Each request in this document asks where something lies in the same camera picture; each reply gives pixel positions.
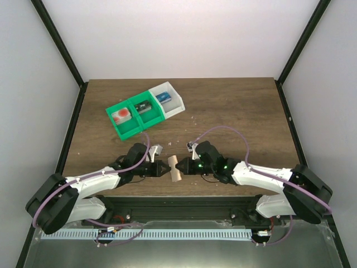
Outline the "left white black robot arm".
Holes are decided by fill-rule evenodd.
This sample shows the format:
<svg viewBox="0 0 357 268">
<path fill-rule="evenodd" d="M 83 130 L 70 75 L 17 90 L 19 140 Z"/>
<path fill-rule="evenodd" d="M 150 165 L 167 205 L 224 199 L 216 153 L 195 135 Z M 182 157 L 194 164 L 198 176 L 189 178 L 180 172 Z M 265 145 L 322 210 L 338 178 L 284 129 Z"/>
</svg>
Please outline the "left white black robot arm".
<svg viewBox="0 0 357 268">
<path fill-rule="evenodd" d="M 171 170 L 170 166 L 155 159 L 161 151 L 160 145 L 147 147 L 135 143 L 126 155 L 98 171 L 68 177 L 52 174 L 27 202 L 25 210 L 32 217 L 33 225 L 47 235 L 68 223 L 87 219 L 109 225 L 114 212 L 109 202 L 96 194 L 129 184 L 135 176 L 165 175 Z"/>
</svg>

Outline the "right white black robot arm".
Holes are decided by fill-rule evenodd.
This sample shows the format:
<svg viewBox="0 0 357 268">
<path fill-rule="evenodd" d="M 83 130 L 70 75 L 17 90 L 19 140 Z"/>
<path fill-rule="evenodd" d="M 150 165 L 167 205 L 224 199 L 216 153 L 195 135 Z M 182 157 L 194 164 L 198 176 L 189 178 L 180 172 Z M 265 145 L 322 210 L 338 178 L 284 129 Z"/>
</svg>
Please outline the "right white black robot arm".
<svg viewBox="0 0 357 268">
<path fill-rule="evenodd" d="M 249 165 L 240 159 L 224 157 L 209 141 L 188 143 L 190 157 L 175 167 L 185 175 L 213 175 L 223 184 L 254 186 L 274 192 L 261 195 L 248 210 L 252 224 L 260 225 L 275 216 L 297 216 L 320 224 L 328 213 L 332 189 L 307 166 L 293 169 Z"/>
</svg>

